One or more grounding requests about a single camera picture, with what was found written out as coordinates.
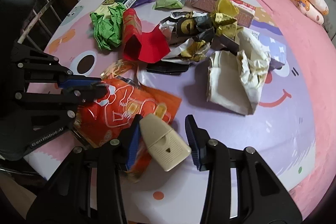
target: cartoon eye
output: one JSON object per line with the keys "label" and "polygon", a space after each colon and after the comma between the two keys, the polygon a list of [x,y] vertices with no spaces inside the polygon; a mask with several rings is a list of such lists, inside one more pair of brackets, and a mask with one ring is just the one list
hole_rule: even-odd
{"label": "cartoon eye", "polygon": [[94,51],[79,54],[70,65],[70,70],[75,75],[89,76],[96,64],[97,55]]}
{"label": "cartoon eye", "polygon": [[275,69],[273,70],[277,75],[281,77],[287,77],[289,75],[289,64],[286,60],[286,63],[282,66],[281,69]]}

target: beige plastic object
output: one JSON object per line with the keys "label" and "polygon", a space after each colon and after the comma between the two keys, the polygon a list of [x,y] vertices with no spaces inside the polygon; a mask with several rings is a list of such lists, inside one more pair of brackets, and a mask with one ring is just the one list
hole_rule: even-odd
{"label": "beige plastic object", "polygon": [[191,153],[191,148],[175,130],[154,114],[140,120],[140,130],[149,154],[166,172]]}

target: cartoon red nose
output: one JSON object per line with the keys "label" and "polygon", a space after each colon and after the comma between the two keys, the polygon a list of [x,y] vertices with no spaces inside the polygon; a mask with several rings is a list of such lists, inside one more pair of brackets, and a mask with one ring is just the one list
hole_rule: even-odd
{"label": "cartoon red nose", "polygon": [[269,71],[268,74],[267,74],[267,76],[266,76],[265,84],[269,84],[271,82],[272,82],[272,74]]}

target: white paper bag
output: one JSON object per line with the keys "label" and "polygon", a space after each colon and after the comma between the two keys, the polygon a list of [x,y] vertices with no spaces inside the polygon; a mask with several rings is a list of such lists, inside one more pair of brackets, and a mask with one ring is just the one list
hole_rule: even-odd
{"label": "white paper bag", "polygon": [[237,56],[217,51],[210,57],[207,99],[234,112],[253,114],[260,101],[269,69],[270,55],[250,33],[237,34]]}

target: pink bedsheet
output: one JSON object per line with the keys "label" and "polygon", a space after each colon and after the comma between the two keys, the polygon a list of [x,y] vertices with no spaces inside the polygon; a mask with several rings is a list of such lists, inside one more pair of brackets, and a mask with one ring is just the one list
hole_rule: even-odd
{"label": "pink bedsheet", "polygon": [[310,94],[316,134],[315,169],[290,191],[303,218],[320,202],[336,174],[336,49],[322,26],[290,0],[257,0],[288,41]]}

